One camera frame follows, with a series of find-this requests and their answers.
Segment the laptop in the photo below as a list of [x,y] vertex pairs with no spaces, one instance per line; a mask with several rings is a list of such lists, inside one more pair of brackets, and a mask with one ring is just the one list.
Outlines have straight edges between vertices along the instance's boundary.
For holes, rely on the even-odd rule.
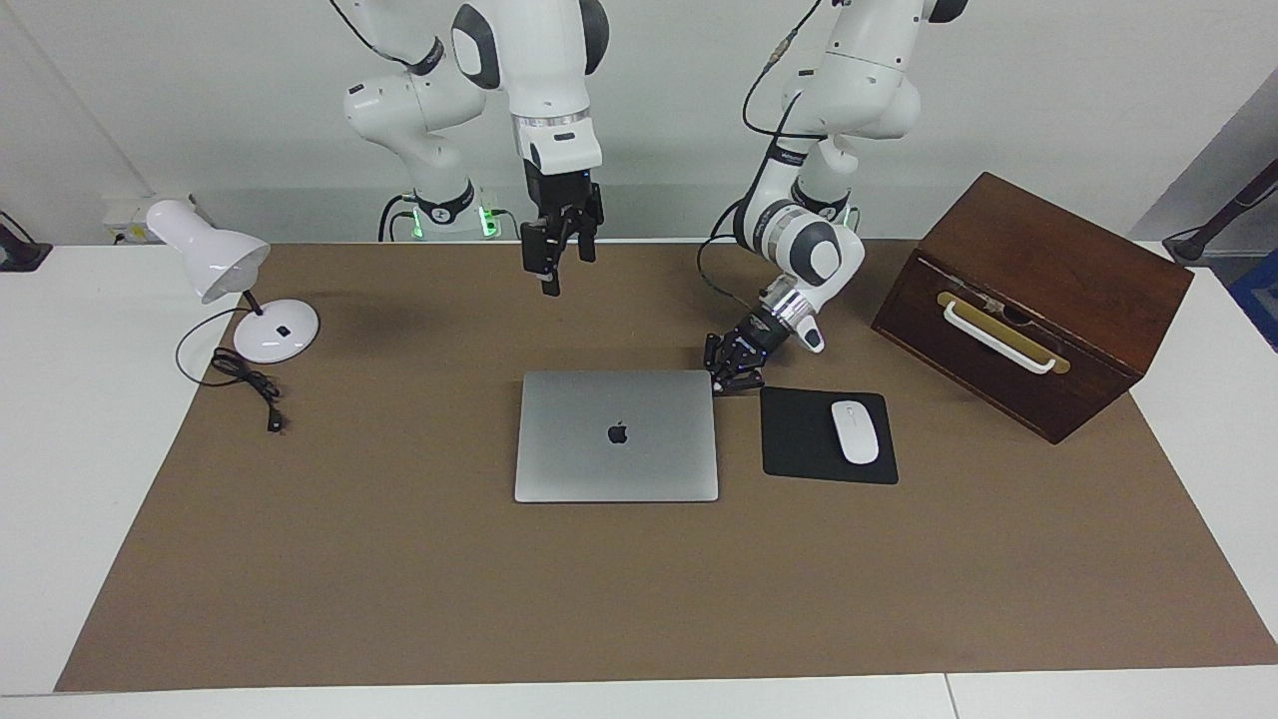
[[714,502],[711,377],[528,373],[515,502]]

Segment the lamp shade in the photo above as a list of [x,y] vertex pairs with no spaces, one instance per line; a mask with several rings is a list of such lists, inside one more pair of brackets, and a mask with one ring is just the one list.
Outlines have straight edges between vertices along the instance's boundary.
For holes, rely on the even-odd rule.
[[162,199],[147,212],[147,226],[165,244],[181,252],[187,277],[204,304],[230,292],[248,291],[271,245],[244,232],[215,229],[194,209]]

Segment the brown desk mat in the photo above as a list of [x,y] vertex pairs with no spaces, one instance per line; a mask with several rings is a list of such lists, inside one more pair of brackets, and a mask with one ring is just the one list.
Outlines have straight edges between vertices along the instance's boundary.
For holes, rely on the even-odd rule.
[[1278,663],[1131,398],[1053,448],[870,331],[911,246],[872,243],[827,352],[767,369],[884,395],[900,485],[766,476],[740,397],[718,503],[575,507],[512,501],[520,378],[698,368],[741,309],[695,246],[565,259],[558,299],[511,245],[276,246],[257,294],[323,321],[276,370],[291,425],[199,391],[58,690]]

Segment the black mouse pad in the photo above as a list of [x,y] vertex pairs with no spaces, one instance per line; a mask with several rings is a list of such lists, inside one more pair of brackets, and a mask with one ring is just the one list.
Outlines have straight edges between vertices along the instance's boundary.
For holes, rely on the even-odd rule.
[[[843,458],[829,409],[845,400],[864,405],[874,423],[879,456],[869,465],[852,465]],[[887,420],[887,402],[881,395],[763,388],[759,412],[763,427],[763,471],[768,475],[874,485],[895,485],[900,481],[892,451],[892,430]]]

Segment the white desk lamp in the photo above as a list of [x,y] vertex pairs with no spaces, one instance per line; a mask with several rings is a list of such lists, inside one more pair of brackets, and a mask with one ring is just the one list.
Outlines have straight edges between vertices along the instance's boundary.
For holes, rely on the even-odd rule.
[[187,204],[164,199],[147,212],[147,226],[181,252],[187,276],[204,304],[243,292],[252,313],[235,327],[235,351],[249,363],[271,365],[296,356],[320,332],[320,314],[305,301],[277,299],[258,304],[257,268],[271,245],[243,232],[215,229]]

